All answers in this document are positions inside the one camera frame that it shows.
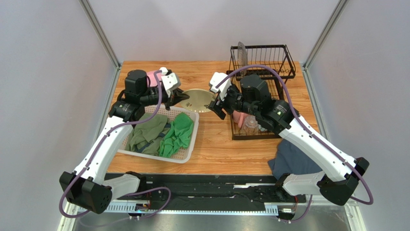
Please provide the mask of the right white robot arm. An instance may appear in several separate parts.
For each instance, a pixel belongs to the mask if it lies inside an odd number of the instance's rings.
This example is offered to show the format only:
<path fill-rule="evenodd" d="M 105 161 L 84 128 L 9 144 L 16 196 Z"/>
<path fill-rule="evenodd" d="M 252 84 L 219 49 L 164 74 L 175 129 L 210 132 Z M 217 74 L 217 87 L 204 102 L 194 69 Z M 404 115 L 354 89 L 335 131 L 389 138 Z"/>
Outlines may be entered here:
<path fill-rule="evenodd" d="M 321 195 L 335 205 L 345 205 L 351 199 L 369 167 L 365 158 L 343 153 L 312 130 L 288 102 L 273 98 L 266 81 L 257 75 L 243 77 L 238 88 L 226 74 L 215 72 L 209 86 L 217 97 L 208 107 L 219 118 L 235 111 L 254 116 L 262 128 L 295 145 L 321 169 L 304 175 L 285 173 L 278 179 L 278 187 L 292 196 Z"/>

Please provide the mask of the pink plate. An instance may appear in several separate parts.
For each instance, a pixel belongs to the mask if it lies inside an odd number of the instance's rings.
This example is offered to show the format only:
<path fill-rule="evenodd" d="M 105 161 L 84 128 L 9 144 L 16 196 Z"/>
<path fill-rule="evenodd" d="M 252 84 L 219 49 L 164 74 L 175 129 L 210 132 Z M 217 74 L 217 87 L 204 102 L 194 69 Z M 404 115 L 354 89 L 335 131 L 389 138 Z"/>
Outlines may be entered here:
<path fill-rule="evenodd" d="M 157 87 L 157 81 L 155 79 L 155 75 L 154 75 L 155 71 L 149 71 L 147 72 L 147 85 L 148 87 Z M 162 84 L 162 73 L 157 73 L 157 78 L 160 82 L 160 84 Z"/>

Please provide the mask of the cream patterned plate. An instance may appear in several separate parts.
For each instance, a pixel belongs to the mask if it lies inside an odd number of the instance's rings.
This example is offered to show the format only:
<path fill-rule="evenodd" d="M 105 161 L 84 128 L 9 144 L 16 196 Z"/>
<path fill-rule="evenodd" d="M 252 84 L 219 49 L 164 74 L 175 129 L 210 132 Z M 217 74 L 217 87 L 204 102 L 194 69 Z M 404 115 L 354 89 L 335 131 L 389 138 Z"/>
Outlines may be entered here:
<path fill-rule="evenodd" d="M 213 92 L 203 89 L 190 89 L 183 93 L 188 95 L 189 98 L 180 102 L 182 108 L 196 113 L 211 112 L 208 106 L 216 99 Z"/>

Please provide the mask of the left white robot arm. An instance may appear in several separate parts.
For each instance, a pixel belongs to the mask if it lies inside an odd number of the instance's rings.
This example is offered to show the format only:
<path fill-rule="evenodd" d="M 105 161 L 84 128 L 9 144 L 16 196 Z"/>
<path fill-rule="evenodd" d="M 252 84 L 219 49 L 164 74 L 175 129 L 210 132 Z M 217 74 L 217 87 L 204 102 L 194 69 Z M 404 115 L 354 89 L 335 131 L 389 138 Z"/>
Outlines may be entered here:
<path fill-rule="evenodd" d="M 127 172 L 120 177 L 106 180 L 105 175 L 123 140 L 134 126 L 153 118 L 143 119 L 145 108 L 155 106 L 155 115 L 163 104 L 169 110 L 188 99 L 179 87 L 180 79 L 172 70 L 161 67 L 153 72 L 151 80 L 143 70 L 132 70 L 125 78 L 125 88 L 108 112 L 104 128 L 81 163 L 72 172 L 63 172 L 59 183 L 63 195 L 59 201 L 60 213 L 72 218 L 63 208 L 67 201 L 86 210 L 101 214 L 110 202 L 137 192 L 143 176 Z"/>

